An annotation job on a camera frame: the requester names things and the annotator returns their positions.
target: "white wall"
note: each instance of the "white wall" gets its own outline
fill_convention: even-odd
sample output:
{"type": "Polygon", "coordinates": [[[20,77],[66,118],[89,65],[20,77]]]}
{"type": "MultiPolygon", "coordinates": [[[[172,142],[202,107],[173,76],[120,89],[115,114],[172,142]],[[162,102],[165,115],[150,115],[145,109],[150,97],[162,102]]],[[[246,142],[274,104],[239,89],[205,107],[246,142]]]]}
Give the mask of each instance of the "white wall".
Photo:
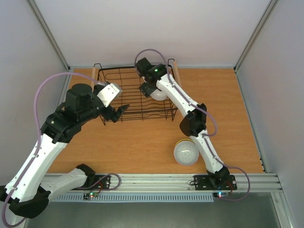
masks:
{"type": "MultiPolygon", "coordinates": [[[[62,71],[27,2],[0,1],[0,185],[17,173],[36,142],[33,99],[38,86],[62,71]]],[[[54,111],[62,82],[54,80],[41,92],[41,121],[54,111]]]]}
{"type": "Polygon", "coordinates": [[[70,66],[132,64],[156,48],[179,66],[234,67],[268,2],[36,0],[70,66]]]}
{"type": "Polygon", "coordinates": [[[304,227],[304,1],[280,0],[239,70],[269,171],[304,227]]]}

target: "mounting plate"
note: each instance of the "mounting plate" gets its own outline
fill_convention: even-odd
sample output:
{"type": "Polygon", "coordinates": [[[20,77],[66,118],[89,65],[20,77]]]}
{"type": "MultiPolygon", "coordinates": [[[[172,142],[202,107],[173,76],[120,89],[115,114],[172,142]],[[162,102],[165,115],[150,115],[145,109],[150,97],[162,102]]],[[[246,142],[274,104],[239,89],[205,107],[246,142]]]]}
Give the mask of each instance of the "mounting plate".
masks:
{"type": "Polygon", "coordinates": [[[195,186],[195,190],[231,190],[231,188],[226,184],[226,182],[229,182],[231,184],[233,190],[238,189],[236,178],[234,175],[229,175],[227,177],[227,180],[218,189],[214,189],[212,187],[208,175],[195,175],[193,177],[194,181],[192,181],[190,184],[195,186]]]}
{"type": "MultiPolygon", "coordinates": [[[[94,183],[96,183],[100,178],[104,177],[105,175],[95,175],[94,178],[94,183]]],[[[103,185],[103,189],[109,189],[110,184],[111,184],[111,176],[108,176],[106,178],[103,178],[100,183],[103,185]]],[[[99,184],[95,185],[94,187],[87,189],[87,190],[99,190],[100,188],[98,187],[100,186],[99,184]]]]}

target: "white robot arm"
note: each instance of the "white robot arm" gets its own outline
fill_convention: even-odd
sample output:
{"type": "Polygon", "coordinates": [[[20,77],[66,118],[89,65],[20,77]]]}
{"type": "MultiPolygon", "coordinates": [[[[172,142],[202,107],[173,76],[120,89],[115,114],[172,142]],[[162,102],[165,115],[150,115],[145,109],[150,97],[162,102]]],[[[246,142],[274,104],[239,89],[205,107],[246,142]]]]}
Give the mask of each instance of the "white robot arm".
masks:
{"type": "Polygon", "coordinates": [[[149,96],[156,89],[161,90],[180,110],[184,117],[180,129],[196,144],[205,161],[210,183],[213,188],[217,189],[225,182],[230,173],[228,168],[223,166],[222,160],[210,141],[206,127],[206,114],[202,112],[202,110],[207,111],[206,106],[192,100],[175,82],[172,75],[168,75],[165,65],[153,66],[146,58],[143,58],[135,64],[135,67],[139,76],[145,80],[140,87],[145,96],[149,96]]]}
{"type": "Polygon", "coordinates": [[[47,117],[41,127],[38,154],[35,155],[36,143],[17,175],[6,186],[0,186],[1,201],[5,201],[14,190],[9,199],[9,208],[14,214],[34,218],[55,197],[71,189],[93,184],[95,172],[84,164],[54,180],[41,180],[58,154],[81,131],[82,125],[100,115],[106,120],[118,121],[129,106],[121,106],[117,111],[110,106],[120,93],[120,87],[114,83],[95,85],[93,92],[89,85],[76,84],[67,91],[66,101],[47,117]],[[22,179],[15,187],[20,176],[22,179]]]}

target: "black wire basket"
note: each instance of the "black wire basket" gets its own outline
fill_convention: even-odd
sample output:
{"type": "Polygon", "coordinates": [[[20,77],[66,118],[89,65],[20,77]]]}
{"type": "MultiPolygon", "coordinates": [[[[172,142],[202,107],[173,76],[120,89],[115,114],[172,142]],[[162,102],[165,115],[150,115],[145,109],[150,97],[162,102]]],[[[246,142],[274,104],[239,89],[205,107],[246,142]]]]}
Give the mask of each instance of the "black wire basket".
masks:
{"type": "MultiPolygon", "coordinates": [[[[139,90],[144,80],[138,76],[133,66],[103,69],[101,64],[95,65],[100,65],[98,81],[117,83],[123,90],[120,97],[111,102],[111,106],[117,110],[122,105],[130,105],[121,116],[121,122],[160,118],[174,120],[177,111],[175,104],[169,98],[164,101],[156,101],[152,97],[145,97],[139,90]]],[[[168,67],[174,77],[172,66],[168,64],[168,67]]],[[[105,125],[107,121],[103,117],[101,120],[105,125]]]]}

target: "orange wooden surface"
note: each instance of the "orange wooden surface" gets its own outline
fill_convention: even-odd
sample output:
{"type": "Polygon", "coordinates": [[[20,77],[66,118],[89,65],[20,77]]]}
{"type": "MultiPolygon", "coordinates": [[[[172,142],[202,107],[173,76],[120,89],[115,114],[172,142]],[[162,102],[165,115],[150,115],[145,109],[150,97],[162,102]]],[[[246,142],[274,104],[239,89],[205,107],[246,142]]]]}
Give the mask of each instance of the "orange wooden surface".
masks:
{"type": "MultiPolygon", "coordinates": [[[[92,76],[92,69],[75,72],[92,76]]],[[[179,73],[182,88],[195,101],[204,103],[218,123],[218,134],[211,141],[220,158],[249,173],[263,172],[233,70],[179,69],[179,73]]],[[[77,76],[70,85],[75,83],[90,84],[77,76]]],[[[182,166],[174,159],[175,143],[185,138],[179,129],[181,120],[179,111],[174,121],[137,120],[104,126],[97,118],[83,126],[48,172],[67,173],[85,163],[98,173],[205,173],[201,156],[192,166],[182,166]]],[[[207,128],[214,131],[210,119],[207,128]]]]}

